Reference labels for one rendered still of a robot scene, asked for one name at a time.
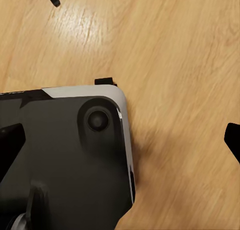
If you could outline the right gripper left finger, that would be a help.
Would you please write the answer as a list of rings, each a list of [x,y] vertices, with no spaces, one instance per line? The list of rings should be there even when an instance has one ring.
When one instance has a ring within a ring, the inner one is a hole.
[[[22,123],[0,128],[0,183],[26,142]]]

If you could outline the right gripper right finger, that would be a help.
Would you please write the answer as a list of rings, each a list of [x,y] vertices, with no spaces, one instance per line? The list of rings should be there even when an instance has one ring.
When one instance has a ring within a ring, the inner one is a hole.
[[[240,125],[228,123],[224,141],[240,163]]]

